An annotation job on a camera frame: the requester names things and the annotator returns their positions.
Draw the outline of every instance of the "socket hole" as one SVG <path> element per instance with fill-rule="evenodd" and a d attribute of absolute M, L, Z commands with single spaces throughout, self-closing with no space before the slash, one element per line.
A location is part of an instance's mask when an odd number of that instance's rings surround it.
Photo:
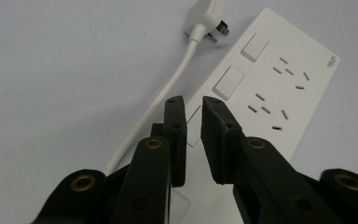
<path fill-rule="evenodd" d="M 277 130 L 277 131 L 281 131 L 281 130 L 282 130 L 282 127 L 272 126 L 272 129 L 273 129 L 273 130 Z"/>
<path fill-rule="evenodd" d="M 289 119 L 289 117 L 287 117 L 287 114 L 286 114 L 286 112 L 283 110 L 282 111 L 282 114 L 283 114 L 283 117 L 285 118 L 285 119 Z"/>
<path fill-rule="evenodd" d="M 261 109 L 263 109 L 264 111 L 266 111 L 266 113 L 270 114 L 271 111 L 269 111 L 267 108 L 265 108 L 264 106 L 261 106 Z"/>
<path fill-rule="evenodd" d="M 284 69 L 284 71 L 286 71 L 288 74 L 290 74 L 290 75 L 294 75 L 294 73 L 292 72 L 292 71 L 290 71 L 289 69 Z"/>
<path fill-rule="evenodd" d="M 248 108 L 251 109 L 253 112 L 257 113 L 257 110 L 254 107 L 252 107 L 251 105 L 248 105 Z"/>
<path fill-rule="evenodd" d="M 303 73 L 304 74 L 304 77 L 307 81 L 310 81 L 310 77 L 307 75 L 307 73 Z"/>
<path fill-rule="evenodd" d="M 262 95 L 260 95 L 260 94 L 256 94 L 255 96 L 257 96 L 257 98 L 258 99 L 260 99 L 260 100 L 262 100 L 262 101 L 265 101 L 266 100 L 266 98 L 264 98 Z"/>
<path fill-rule="evenodd" d="M 284 58 L 279 58 L 283 63 L 287 63 L 287 61 Z"/>
<path fill-rule="evenodd" d="M 281 72 L 278 68 L 276 68 L 276 67 L 274 67 L 273 69 L 274 69 L 275 72 L 277 72 L 277 73 L 279 73 L 279 74 L 282 73 L 282 72 Z"/>

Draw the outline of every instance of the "white power strip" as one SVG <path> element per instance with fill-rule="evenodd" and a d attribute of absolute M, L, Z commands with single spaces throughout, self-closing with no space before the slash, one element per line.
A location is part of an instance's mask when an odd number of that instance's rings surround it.
<path fill-rule="evenodd" d="M 338 62 L 329 49 L 263 9 L 186 106 L 191 147 L 178 191 L 189 199 L 181 200 L 181 211 L 189 209 L 172 223 L 242 223 L 232 186 L 214 183 L 200 141 L 202 96 L 223 100 L 245 135 L 269 140 L 290 160 Z"/>
<path fill-rule="evenodd" d="M 265 8 L 186 106 L 188 144 L 200 140 L 201 99 L 225 101 L 247 136 L 295 152 L 339 58 Z"/>

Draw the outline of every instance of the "electrical socket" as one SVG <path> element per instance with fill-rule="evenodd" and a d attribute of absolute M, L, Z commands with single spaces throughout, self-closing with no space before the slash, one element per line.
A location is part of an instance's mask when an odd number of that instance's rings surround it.
<path fill-rule="evenodd" d="M 290 160 L 338 62 L 335 53 L 263 9 L 186 106 L 193 115 L 188 144 L 200 140 L 201 98 L 208 95 L 225 101 L 245 135 L 269 140 Z"/>
<path fill-rule="evenodd" d="M 202 96 L 225 101 L 245 135 L 269 140 L 290 160 L 338 62 L 336 54 L 263 9 L 186 105 L 192 148 L 187 151 L 186 184 L 178 191 L 191 207 L 180 223 L 243 222 L 232 186 L 216 185 L 209 170 L 200 141 Z"/>

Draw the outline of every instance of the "power cord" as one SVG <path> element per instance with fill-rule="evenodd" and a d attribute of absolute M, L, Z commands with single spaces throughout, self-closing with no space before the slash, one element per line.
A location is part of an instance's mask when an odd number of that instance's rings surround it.
<path fill-rule="evenodd" d="M 199 0 L 190 10 L 185 21 L 185 32 L 189 35 L 189 41 L 186 54 L 172 74 L 170 80 L 165 84 L 164 88 L 158 93 L 153 103 L 146 109 L 144 114 L 131 129 L 130 133 L 119 145 L 115 154 L 110 158 L 104 168 L 106 175 L 112 174 L 124 154 L 127 152 L 131 144 L 136 140 L 140 131 L 148 122 L 150 117 L 158 109 L 159 105 L 167 98 L 181 75 L 184 73 L 190 63 L 197 46 L 201 43 L 204 36 L 209 36 L 212 41 L 217 39 L 211 34 L 213 29 L 217 29 L 222 35 L 228 35 L 228 27 L 222 21 L 226 0 Z"/>

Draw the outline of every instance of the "black plastic part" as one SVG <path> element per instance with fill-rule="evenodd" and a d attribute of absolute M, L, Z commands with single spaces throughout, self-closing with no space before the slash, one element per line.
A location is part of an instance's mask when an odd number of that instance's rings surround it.
<path fill-rule="evenodd" d="M 202 98 L 201 140 L 205 148 L 213 180 L 233 184 L 235 180 L 235 149 L 243 136 L 240 124 L 225 103 L 213 97 Z"/>
<path fill-rule="evenodd" d="M 171 145 L 172 186 L 182 187 L 186 181 L 187 126 L 182 96 L 165 102 L 164 123 L 153 124 L 151 136 L 166 138 Z"/>
<path fill-rule="evenodd" d="M 342 170 L 326 170 L 320 185 L 324 200 L 345 223 L 358 223 L 358 175 Z"/>
<path fill-rule="evenodd" d="M 104 187 L 105 175 L 99 171 L 81 170 L 68 175 L 48 197 L 33 223 L 92 223 L 95 209 L 101 204 Z"/>
<path fill-rule="evenodd" d="M 244 221 L 342 223 L 270 142 L 241 132 L 222 101 L 203 98 L 201 139 L 213 179 L 234 184 Z"/>
<path fill-rule="evenodd" d="M 170 167 L 166 139 L 153 136 L 139 142 L 108 223 L 168 223 Z"/>

